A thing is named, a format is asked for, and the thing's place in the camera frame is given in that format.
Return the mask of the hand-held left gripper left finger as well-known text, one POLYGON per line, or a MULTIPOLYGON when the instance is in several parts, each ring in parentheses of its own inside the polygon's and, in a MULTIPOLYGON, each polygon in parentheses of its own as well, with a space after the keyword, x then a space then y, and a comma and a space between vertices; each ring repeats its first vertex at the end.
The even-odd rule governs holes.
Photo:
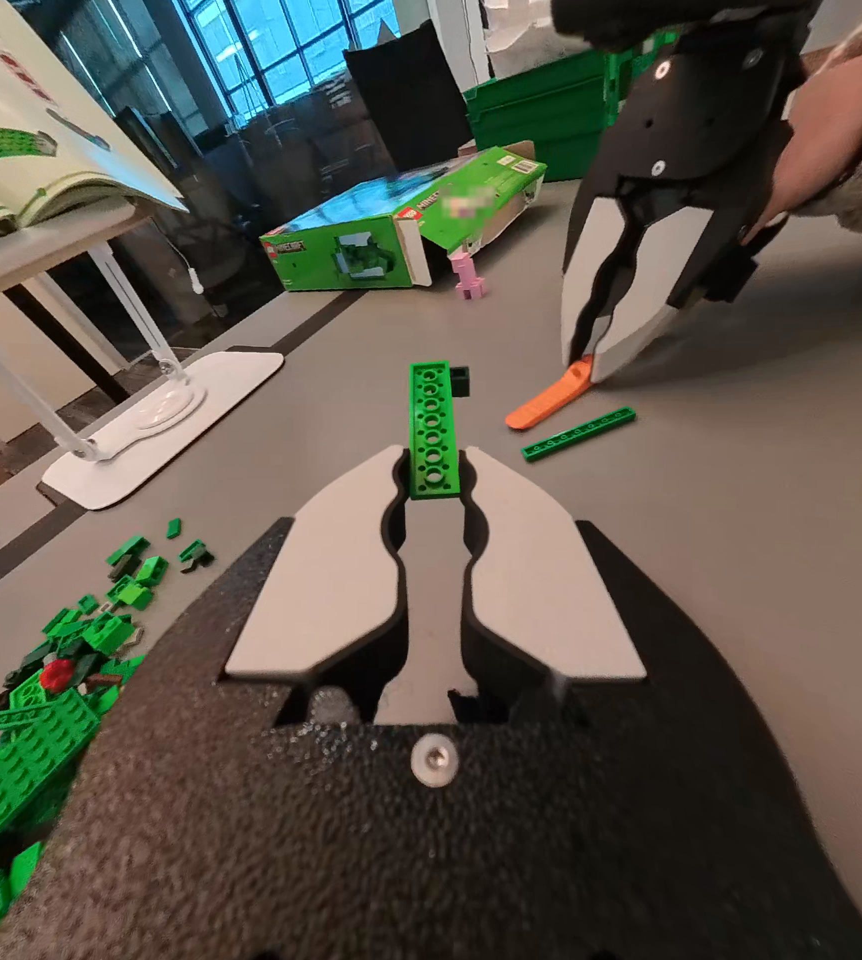
POLYGON ((234 680, 381 694, 408 656, 410 456, 392 444, 293 518, 224 666, 234 680))

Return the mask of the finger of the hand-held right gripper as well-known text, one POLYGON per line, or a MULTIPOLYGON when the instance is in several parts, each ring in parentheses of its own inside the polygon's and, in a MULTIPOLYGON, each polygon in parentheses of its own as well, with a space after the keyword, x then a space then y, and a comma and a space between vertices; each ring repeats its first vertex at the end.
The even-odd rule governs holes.
POLYGON ((627 219, 616 198, 593 199, 562 277, 561 359, 571 364, 593 355, 597 367, 625 367, 634 347, 629 294, 635 267, 618 253, 627 219))
POLYGON ((595 366, 594 359, 592 385, 628 367, 677 319, 674 290, 713 216, 711 210, 685 206, 642 226, 622 209, 627 227, 617 258, 620 265, 634 267, 629 293, 632 338, 625 342, 634 351, 627 366, 595 366))

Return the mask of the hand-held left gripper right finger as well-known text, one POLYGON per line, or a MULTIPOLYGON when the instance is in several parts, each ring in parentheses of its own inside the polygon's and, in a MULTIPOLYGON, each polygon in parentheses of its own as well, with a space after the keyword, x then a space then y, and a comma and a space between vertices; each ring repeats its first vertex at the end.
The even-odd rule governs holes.
POLYGON ((642 658, 570 512, 481 448, 462 451, 462 663, 480 693, 638 683, 642 658))

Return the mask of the orange brick separator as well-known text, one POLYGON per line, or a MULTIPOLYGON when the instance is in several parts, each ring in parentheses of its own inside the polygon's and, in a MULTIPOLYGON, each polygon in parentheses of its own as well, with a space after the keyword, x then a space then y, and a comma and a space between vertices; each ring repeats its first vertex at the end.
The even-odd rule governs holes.
POLYGON ((592 387, 593 363, 593 354, 589 354, 571 364, 556 382, 509 413, 506 426, 513 431, 529 430, 575 402, 592 387))

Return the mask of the narrow green lego plate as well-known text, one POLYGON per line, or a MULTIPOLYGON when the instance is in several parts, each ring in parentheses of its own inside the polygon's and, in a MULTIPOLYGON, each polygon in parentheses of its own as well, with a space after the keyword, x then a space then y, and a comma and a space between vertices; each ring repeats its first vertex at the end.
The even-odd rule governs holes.
POLYGON ((618 428, 629 426, 633 424, 637 418, 637 411, 626 406, 522 447, 520 453, 526 463, 539 462, 559 452, 578 447, 585 442, 603 436, 618 428))

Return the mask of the wide green lego plate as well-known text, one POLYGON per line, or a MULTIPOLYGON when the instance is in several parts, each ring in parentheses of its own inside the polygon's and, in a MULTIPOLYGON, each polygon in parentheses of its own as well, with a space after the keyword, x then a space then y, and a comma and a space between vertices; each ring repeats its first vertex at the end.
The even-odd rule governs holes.
POLYGON ((447 361, 415 363, 409 376, 410 497, 458 498, 460 450, 447 361))

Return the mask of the pink lego pig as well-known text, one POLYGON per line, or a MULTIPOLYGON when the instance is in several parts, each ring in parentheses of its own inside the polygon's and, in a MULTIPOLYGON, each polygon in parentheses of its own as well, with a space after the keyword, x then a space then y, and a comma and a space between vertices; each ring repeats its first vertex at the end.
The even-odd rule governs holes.
POLYGON ((488 293, 485 278, 478 274, 473 256, 465 250, 449 254, 449 263, 457 277, 456 292, 467 302, 480 300, 488 293))

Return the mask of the green cardboard lego box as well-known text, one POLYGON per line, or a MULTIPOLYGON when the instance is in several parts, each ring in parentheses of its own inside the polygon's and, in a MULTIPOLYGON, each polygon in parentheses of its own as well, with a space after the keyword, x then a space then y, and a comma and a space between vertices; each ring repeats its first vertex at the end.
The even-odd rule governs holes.
POLYGON ((525 141, 359 183, 260 239, 289 292, 433 285, 539 197, 547 166, 525 141))

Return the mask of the pile of loose lego pieces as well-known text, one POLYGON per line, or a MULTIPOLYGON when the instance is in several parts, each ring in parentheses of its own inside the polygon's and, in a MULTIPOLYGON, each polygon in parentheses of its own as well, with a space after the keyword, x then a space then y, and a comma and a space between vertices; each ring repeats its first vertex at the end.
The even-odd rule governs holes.
POLYGON ((0 692, 0 923, 27 888, 60 822, 84 756, 145 657, 136 654, 165 574, 209 567, 199 538, 172 558, 149 537, 126 539, 106 559, 109 588, 65 606, 0 692))

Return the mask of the person's right hand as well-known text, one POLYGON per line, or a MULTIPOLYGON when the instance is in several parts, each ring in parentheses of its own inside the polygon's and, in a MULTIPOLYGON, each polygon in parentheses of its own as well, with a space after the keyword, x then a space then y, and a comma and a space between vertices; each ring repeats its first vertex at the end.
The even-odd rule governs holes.
POLYGON ((840 179, 862 150, 862 54, 822 68, 797 91, 793 135, 773 172, 771 196, 743 239, 797 210, 840 179))

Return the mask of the green plastic crate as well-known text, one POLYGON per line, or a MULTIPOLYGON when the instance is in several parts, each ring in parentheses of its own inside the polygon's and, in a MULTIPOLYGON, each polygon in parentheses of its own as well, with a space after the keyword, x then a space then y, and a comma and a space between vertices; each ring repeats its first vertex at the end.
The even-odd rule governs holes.
POLYGON ((463 97, 478 149, 529 140, 547 183, 580 181, 633 83, 679 36, 661 30, 622 53, 589 50, 468 90, 463 97))

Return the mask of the white book stand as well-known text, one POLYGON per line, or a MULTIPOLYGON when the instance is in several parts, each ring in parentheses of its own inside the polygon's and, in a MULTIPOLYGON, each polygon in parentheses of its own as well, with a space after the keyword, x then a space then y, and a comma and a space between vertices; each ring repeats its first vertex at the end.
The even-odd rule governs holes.
POLYGON ((0 357, 0 383, 29 406, 63 454, 42 477, 43 490, 88 511, 131 496, 239 403, 273 377, 284 356, 225 350, 182 367, 120 269, 112 237, 149 219, 147 205, 106 199, 0 238, 0 294, 44 268, 87 252, 150 347, 164 383, 126 406, 92 437, 77 435, 32 385, 0 357))

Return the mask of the black chair back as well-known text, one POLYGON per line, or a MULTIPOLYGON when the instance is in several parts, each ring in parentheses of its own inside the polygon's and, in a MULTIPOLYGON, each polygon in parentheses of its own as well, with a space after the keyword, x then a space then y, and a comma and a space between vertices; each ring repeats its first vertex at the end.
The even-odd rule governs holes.
POLYGON ((454 160, 473 140, 465 98, 431 20, 343 57, 398 173, 454 160))

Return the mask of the dark framed window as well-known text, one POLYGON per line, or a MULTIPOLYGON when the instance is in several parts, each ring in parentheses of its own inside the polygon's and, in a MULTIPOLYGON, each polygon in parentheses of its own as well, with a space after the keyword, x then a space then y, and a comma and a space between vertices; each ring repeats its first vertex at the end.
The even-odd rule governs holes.
POLYGON ((396 39, 392 1, 179 1, 211 79, 237 117, 293 101, 346 70, 345 53, 396 39))

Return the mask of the open instruction booklet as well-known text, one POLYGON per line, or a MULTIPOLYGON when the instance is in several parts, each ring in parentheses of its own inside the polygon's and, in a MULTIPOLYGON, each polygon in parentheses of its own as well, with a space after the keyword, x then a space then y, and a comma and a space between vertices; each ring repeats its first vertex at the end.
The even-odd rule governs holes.
POLYGON ((0 238, 116 198, 187 210, 180 190, 0 2, 0 238))

